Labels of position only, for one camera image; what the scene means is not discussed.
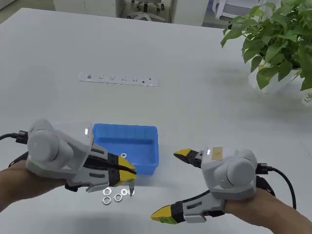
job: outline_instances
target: floor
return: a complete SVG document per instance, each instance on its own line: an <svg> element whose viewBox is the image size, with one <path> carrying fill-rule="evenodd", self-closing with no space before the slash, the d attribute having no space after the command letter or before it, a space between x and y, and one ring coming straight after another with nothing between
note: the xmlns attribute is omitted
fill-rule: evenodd
<svg viewBox="0 0 312 234"><path fill-rule="evenodd" d="M168 9L170 6L170 1L166 1L166 10L158 13L156 11L155 6L149 6L148 11L164 17L167 22L170 22L170 16L168 14ZM203 26L204 27L213 27L213 28L226 28L228 25L228 19L216 19L215 14L211 9L211 2L207 8L206 16L204 19ZM34 9L42 9L42 10L55 10L53 0L16 0L10 5L0 10L0 23L7 20L11 15L17 12L19 9L26 8L34 8ZM127 12L136 11L136 7L133 4L127 4L126 11L124 13L124 17L127 17Z"/></svg>
<svg viewBox="0 0 312 234"><path fill-rule="evenodd" d="M23 7L55 11L53 0L16 0L0 10L0 23Z"/></svg>

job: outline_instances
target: white chair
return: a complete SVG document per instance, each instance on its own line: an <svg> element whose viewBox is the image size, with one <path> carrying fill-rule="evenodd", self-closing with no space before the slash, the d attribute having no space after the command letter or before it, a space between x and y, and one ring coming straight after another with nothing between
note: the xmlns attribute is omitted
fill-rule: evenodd
<svg viewBox="0 0 312 234"><path fill-rule="evenodd" d="M266 2L267 0L214 0L213 11L217 19L221 16L235 18L236 16L249 13L254 6Z"/></svg>
<svg viewBox="0 0 312 234"><path fill-rule="evenodd" d="M157 16L152 13L147 12L148 8L148 3L153 3L157 7L157 11L159 12L161 10L165 10L165 5L164 5L164 0L145 0L145 1L138 1L137 8L140 9L141 5L144 3L144 9L143 11L138 11L138 12L132 12L128 13L127 18L132 19L134 17L135 20L141 20L141 19L146 19L147 21L152 21L153 19L156 19L161 22L165 22L165 18Z"/></svg>

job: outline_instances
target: power strip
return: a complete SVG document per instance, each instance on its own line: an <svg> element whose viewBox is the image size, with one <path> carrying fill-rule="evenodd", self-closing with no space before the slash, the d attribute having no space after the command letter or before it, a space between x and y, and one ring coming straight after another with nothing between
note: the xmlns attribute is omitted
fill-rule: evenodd
<svg viewBox="0 0 312 234"><path fill-rule="evenodd" d="M110 84L129 84L140 86L158 86L156 78L136 78L136 77L120 77L115 75L94 75L92 73L80 73L79 81L110 83Z"/></svg>

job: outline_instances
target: blue container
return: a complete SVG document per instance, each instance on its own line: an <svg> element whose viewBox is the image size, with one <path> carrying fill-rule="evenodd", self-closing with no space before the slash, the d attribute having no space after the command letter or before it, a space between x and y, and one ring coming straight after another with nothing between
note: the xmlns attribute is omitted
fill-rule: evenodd
<svg viewBox="0 0 312 234"><path fill-rule="evenodd" d="M158 134L154 126L97 123L93 135L94 143L108 152L126 153L138 175L152 175L158 166Z"/></svg>

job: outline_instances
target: hand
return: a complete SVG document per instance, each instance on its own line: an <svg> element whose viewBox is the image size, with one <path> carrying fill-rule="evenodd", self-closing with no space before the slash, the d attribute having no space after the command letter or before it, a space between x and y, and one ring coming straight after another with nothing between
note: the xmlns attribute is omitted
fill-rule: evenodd
<svg viewBox="0 0 312 234"><path fill-rule="evenodd" d="M225 212L275 234L312 234L312 223L306 217L263 189L248 200L226 201Z"/></svg>
<svg viewBox="0 0 312 234"><path fill-rule="evenodd" d="M0 171L0 198L4 208L13 202L40 196L48 191L65 185L65 179L51 179L35 175L27 170L26 161L19 161L3 171Z"/></svg>
<svg viewBox="0 0 312 234"><path fill-rule="evenodd" d="M256 226L267 227L274 208L282 203L266 190L257 189L256 196L243 201L226 201L225 213L233 214Z"/></svg>

